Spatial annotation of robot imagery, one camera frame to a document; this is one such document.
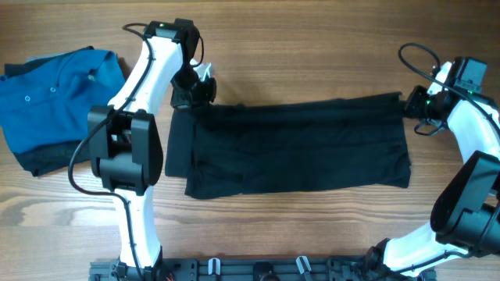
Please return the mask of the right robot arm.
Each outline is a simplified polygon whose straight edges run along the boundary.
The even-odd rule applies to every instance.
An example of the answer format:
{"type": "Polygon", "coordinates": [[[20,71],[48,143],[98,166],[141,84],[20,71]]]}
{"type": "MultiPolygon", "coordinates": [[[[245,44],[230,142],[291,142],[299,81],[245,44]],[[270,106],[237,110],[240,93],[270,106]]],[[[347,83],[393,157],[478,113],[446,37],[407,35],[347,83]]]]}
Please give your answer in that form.
{"type": "Polygon", "coordinates": [[[485,202],[499,195],[495,103],[474,91],[414,91],[406,110],[450,130],[463,166],[436,200],[427,224],[370,248],[360,271],[364,280],[425,280],[441,263],[499,253],[499,207],[485,202]]]}

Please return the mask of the dark grey folded shirt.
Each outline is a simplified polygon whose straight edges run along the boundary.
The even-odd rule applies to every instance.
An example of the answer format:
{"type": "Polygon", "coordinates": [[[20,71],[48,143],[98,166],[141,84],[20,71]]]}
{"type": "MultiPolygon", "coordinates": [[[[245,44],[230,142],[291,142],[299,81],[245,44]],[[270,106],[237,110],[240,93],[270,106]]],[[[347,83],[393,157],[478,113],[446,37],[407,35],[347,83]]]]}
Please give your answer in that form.
{"type": "MultiPolygon", "coordinates": [[[[29,73],[47,62],[69,54],[71,54],[71,52],[67,52],[66,55],[60,55],[53,59],[39,59],[24,64],[5,64],[5,74],[2,78],[10,78],[29,73]]],[[[23,153],[13,152],[12,154],[25,171],[31,173],[33,177],[37,177],[67,167],[79,143],[78,140],[73,140],[60,144],[47,144],[30,151],[23,153]]]]}

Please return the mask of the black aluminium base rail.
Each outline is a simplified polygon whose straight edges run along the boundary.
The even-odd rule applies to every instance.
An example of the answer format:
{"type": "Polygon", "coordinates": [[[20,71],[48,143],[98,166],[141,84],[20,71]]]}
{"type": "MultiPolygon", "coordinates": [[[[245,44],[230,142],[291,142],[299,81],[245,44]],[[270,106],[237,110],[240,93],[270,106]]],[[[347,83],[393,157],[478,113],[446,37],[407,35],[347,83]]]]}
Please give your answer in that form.
{"type": "Polygon", "coordinates": [[[390,273],[375,263],[364,265],[362,256],[284,259],[162,259],[140,270],[118,259],[92,262],[90,280],[147,281],[356,281],[356,280],[435,280],[435,269],[417,276],[390,273]]]}

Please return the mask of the black polo shirt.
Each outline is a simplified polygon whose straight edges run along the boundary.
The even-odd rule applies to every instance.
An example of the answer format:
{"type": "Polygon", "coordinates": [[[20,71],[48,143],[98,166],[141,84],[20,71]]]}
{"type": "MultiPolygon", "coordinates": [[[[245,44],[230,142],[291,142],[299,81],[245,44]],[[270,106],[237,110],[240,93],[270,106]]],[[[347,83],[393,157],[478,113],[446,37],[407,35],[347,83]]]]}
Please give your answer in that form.
{"type": "Polygon", "coordinates": [[[322,191],[373,184],[406,188],[411,162],[398,93],[175,111],[167,176],[195,199],[322,191]]]}

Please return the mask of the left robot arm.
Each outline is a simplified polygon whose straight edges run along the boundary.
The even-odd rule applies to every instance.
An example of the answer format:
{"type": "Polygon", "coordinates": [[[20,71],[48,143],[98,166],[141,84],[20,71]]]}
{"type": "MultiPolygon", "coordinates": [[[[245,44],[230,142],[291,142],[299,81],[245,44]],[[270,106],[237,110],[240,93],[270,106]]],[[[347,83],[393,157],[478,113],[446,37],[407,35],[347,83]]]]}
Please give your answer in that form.
{"type": "Polygon", "coordinates": [[[163,170],[155,115],[169,89],[171,106],[180,110],[204,108],[216,96],[211,65],[194,60],[202,38],[192,21],[152,21],[139,36],[143,47],[128,80],[87,118],[91,169],[118,215],[121,252],[112,280],[168,279],[152,200],[163,170]]]}

